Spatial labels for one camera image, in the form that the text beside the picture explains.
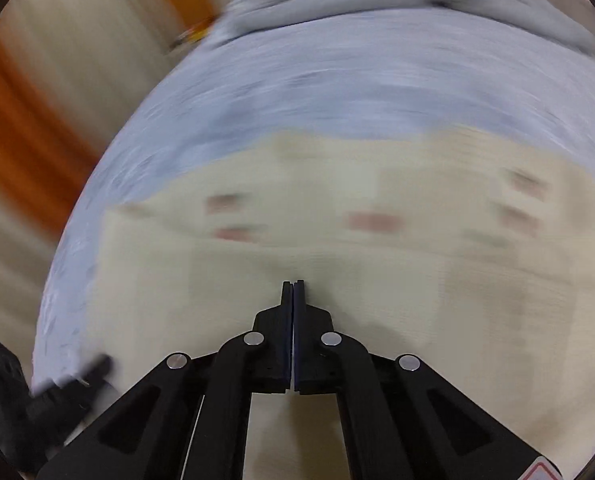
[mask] beige cloth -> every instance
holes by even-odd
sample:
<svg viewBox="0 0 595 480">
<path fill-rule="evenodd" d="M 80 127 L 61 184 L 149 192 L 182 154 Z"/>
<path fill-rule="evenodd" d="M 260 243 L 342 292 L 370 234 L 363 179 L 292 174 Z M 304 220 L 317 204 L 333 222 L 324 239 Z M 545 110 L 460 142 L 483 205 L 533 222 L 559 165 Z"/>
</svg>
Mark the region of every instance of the beige cloth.
<svg viewBox="0 0 595 480">
<path fill-rule="evenodd" d="M 222 238 L 235 238 L 235 241 Z M 128 389 L 306 280 L 369 351 L 420 355 L 572 478 L 595 450 L 595 182 L 459 129 L 280 134 L 108 211 L 87 351 Z M 254 396 L 245 479 L 347 478 L 330 397 Z"/>
</svg>

